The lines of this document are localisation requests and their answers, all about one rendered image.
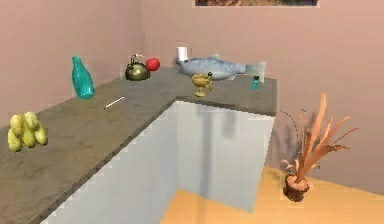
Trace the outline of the silver thin utensil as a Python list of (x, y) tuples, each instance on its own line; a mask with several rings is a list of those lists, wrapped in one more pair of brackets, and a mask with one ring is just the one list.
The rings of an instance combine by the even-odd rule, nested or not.
[(120, 101), (121, 101), (121, 100), (123, 100), (124, 98), (125, 98), (125, 97), (124, 97), (124, 96), (122, 96), (122, 97), (120, 97), (120, 98), (118, 98), (118, 99), (116, 99), (116, 100), (114, 100), (114, 101), (110, 102), (109, 104), (107, 104), (107, 105), (104, 107), (104, 109), (107, 109), (107, 108), (109, 108), (109, 107), (113, 106), (114, 104), (116, 104), (116, 103), (120, 102)]

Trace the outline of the grey blue fish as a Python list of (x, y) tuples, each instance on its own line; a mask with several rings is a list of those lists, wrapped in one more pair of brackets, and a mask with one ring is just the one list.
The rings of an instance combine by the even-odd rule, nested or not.
[(267, 62), (241, 64), (222, 60), (218, 54), (205, 58), (190, 58), (177, 62), (181, 73), (192, 77), (195, 74), (211, 74), (214, 81), (233, 80), (237, 75), (259, 77), (264, 82)]

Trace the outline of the yellow banana bunch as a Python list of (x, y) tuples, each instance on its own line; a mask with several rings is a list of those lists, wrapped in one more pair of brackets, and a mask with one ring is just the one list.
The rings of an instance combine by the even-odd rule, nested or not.
[(8, 130), (8, 147), (12, 152), (20, 152), (24, 146), (34, 148), (37, 144), (47, 145), (48, 135), (34, 112), (13, 115)]

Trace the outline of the white counter with grey top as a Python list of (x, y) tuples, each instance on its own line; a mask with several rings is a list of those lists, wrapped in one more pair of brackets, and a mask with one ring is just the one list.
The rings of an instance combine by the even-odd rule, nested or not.
[(177, 100), (275, 116), (277, 81), (267, 78), (257, 91), (251, 81), (216, 82), (198, 99), (189, 77), (165, 67), (148, 80), (117, 78), (97, 87), (90, 100), (72, 98), (40, 112), (48, 129), (45, 147), (13, 153), (9, 128), (0, 129), (0, 224), (42, 222)]

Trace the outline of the white paper roll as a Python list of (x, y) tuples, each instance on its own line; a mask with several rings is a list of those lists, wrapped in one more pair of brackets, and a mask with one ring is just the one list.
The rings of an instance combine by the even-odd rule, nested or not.
[(185, 61), (188, 59), (188, 48), (187, 47), (177, 47), (177, 61)]

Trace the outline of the gold goblet cup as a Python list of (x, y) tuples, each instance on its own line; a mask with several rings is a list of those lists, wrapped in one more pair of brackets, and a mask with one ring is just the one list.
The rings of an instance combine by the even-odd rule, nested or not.
[(196, 97), (205, 96), (205, 93), (203, 92), (204, 88), (209, 91), (213, 89), (213, 83), (208, 75), (195, 74), (192, 76), (192, 83), (198, 88), (198, 91), (194, 93)]

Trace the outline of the teal glass bottle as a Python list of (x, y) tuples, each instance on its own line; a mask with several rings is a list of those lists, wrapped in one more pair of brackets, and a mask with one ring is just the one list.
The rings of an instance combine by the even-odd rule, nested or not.
[(90, 73), (82, 63), (79, 56), (72, 57), (72, 83), (77, 96), (80, 99), (90, 99), (94, 96), (95, 90)]

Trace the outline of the framed wall picture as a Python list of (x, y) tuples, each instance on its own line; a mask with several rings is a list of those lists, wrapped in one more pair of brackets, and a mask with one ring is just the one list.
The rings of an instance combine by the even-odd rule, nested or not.
[(317, 6), (319, 0), (194, 0), (195, 6)]

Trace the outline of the brass round kettle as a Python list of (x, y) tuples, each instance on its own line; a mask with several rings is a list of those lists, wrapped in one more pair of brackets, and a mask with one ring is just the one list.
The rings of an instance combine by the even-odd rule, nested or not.
[(129, 81), (142, 81), (151, 77), (147, 66), (136, 60), (137, 57), (142, 57), (141, 54), (134, 54), (130, 58), (130, 63), (126, 66), (125, 78)]

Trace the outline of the red tomato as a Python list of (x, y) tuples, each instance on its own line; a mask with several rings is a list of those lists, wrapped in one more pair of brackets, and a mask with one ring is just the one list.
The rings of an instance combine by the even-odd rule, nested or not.
[(157, 71), (160, 67), (160, 60), (158, 58), (150, 58), (146, 60), (146, 67), (150, 71)]

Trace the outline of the brown potted house plant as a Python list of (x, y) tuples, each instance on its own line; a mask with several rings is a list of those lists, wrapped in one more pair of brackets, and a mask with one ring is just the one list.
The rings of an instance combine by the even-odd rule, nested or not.
[(286, 164), (285, 170), (289, 171), (284, 177), (283, 193), (290, 201), (303, 201), (305, 193), (312, 187), (311, 182), (306, 178), (308, 172), (316, 168), (319, 161), (328, 153), (349, 150), (348, 146), (339, 144), (339, 141), (358, 130), (358, 128), (352, 128), (335, 138), (337, 132), (351, 118), (351, 115), (344, 117), (337, 123), (334, 123), (333, 117), (330, 116), (325, 128), (322, 128), (326, 109), (327, 96), (322, 93), (314, 121), (311, 121), (306, 111), (298, 114), (299, 126), (296, 129), (300, 131), (297, 135), (300, 150), (293, 163), (286, 159), (280, 160), (280, 163)]

